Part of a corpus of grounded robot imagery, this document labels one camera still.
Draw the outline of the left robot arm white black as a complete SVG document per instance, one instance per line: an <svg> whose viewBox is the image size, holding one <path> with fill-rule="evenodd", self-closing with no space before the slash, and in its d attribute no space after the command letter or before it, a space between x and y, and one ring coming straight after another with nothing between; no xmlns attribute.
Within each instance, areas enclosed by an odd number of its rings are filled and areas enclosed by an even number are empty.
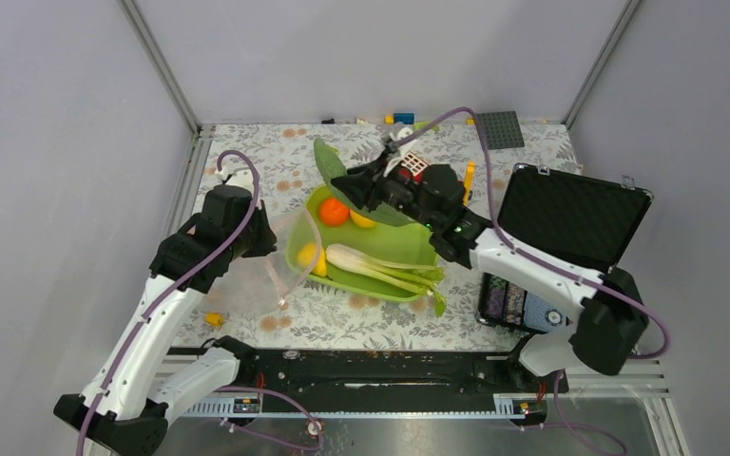
<svg viewBox="0 0 730 456"><path fill-rule="evenodd" d="M78 432L76 452L91 441L117 455L151 455L169 427L210 392L256 381L252 348L228 338L176 373L153 384L184 319L234 260L276 249L257 187L219 184L158 247L139 304L120 340L80 393L62 395L54 415Z"/></svg>

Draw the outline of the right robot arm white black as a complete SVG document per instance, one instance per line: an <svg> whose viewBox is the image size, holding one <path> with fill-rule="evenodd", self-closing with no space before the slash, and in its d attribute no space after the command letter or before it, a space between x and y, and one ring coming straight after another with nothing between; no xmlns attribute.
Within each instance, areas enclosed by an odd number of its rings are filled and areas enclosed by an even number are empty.
<svg viewBox="0 0 730 456"><path fill-rule="evenodd" d="M618 374L652 322L633 276L621 269L600 272L498 234L492 221L463 202L466 190L447 164L433 164L414 180L388 171L380 159L330 180L345 203L374 214L384 204L430 228L430 244L445 260L499 276L542 297L561 311L569 326L535 334L520 343L507 377L530 391L554 371L585 366Z"/></svg>

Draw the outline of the yellow toy lemon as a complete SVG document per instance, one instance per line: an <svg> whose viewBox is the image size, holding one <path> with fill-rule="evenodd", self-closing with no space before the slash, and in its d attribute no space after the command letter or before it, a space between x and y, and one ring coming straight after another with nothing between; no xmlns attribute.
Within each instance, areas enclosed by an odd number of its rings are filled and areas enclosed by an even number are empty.
<svg viewBox="0 0 730 456"><path fill-rule="evenodd" d="M361 216L355 211L350 212L350 219L351 221L358 227L363 229L371 229L375 228L377 223L369 218L366 218L364 216Z"/></svg>

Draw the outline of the green toy cucumber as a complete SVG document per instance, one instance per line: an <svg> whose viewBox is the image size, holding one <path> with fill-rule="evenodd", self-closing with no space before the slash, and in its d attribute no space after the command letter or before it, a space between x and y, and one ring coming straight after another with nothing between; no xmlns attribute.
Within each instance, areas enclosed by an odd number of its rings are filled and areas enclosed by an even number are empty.
<svg viewBox="0 0 730 456"><path fill-rule="evenodd" d="M313 143L317 171L333 197L344 203L353 213L392 227L414 223L393 207L377 200L370 206L374 191L374 177L368 166L364 170L348 169L332 146L322 139Z"/></svg>

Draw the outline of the clear zip top bag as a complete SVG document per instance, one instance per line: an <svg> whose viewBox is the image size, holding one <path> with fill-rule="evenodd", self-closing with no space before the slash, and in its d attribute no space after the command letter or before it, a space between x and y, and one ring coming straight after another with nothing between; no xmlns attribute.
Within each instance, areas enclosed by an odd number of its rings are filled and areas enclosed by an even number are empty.
<svg viewBox="0 0 730 456"><path fill-rule="evenodd" d="M275 216L270 226L278 238L277 250L268 256L232 262L229 271L214 282L198 310L257 317L282 308L289 295L311 275L312 266L307 270L299 265L292 269L286 263L285 236L302 220L313 221L307 210L300 214L294 209Z"/></svg>

